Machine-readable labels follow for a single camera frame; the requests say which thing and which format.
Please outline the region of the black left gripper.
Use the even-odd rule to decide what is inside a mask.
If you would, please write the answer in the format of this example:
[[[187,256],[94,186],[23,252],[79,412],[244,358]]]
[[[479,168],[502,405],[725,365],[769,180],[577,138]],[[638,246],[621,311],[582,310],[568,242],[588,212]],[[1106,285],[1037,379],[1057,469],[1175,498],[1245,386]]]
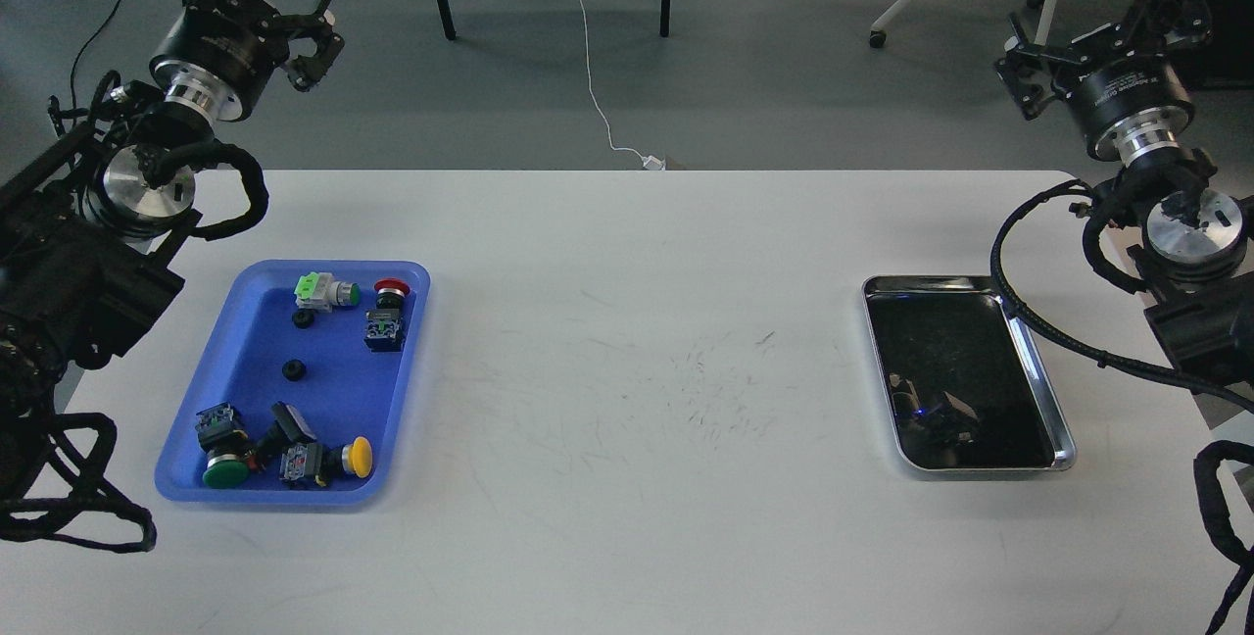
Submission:
[[[345,46],[335,31],[332,0],[314,13],[283,15],[265,0],[181,0],[182,14],[157,46],[150,77],[167,108],[202,122],[242,122],[277,70],[300,93],[322,82]],[[312,54],[292,51],[306,40]]]

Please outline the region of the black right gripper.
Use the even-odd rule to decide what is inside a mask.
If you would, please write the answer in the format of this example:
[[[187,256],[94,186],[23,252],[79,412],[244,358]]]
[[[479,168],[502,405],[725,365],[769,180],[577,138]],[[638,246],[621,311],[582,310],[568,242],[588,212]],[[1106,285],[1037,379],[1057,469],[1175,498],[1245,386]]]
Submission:
[[[994,72],[1026,120],[1063,103],[1100,162],[1134,164],[1151,152],[1183,152],[1194,104],[1164,53],[1211,41],[1206,0],[1134,0],[1119,24],[1104,24],[1068,46],[1030,41],[1017,16]]]

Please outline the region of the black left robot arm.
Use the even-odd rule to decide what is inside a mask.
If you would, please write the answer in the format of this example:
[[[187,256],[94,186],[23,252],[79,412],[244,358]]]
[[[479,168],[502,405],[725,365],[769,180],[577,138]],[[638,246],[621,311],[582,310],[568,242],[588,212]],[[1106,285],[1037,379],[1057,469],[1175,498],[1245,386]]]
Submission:
[[[216,125],[247,119],[270,77],[298,92],[344,49],[330,10],[267,0],[181,0],[150,80],[108,72],[84,104],[49,104],[56,142],[3,184],[3,538],[150,551],[148,510],[107,479],[118,430],[55,407],[71,366],[124,356],[169,309],[188,238],[265,220],[265,172]]]

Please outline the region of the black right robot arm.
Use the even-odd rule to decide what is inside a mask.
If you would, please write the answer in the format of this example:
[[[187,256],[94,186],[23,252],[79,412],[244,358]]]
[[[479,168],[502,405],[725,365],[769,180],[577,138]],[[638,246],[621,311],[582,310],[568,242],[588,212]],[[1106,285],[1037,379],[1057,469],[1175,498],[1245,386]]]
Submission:
[[[1251,274],[1240,274],[1251,241],[1251,200],[1213,189],[1208,153],[1179,136],[1194,104],[1169,53],[1201,46],[1211,36],[1205,0],[1134,0],[1119,23],[1104,24],[1066,46],[1035,44],[1020,23],[994,63],[1013,102],[1035,119],[1052,102],[1065,104],[1090,157],[1119,162],[1100,184],[1055,184],[1025,202],[991,243],[989,274],[1011,318],[1099,366],[1250,412],[1231,389],[1251,382]],[[1008,281],[1002,246],[1011,228],[1038,205],[1076,196],[1088,267],[1129,294],[1147,294],[1145,318],[1169,366],[1152,366],[1072,338],[1040,318]]]

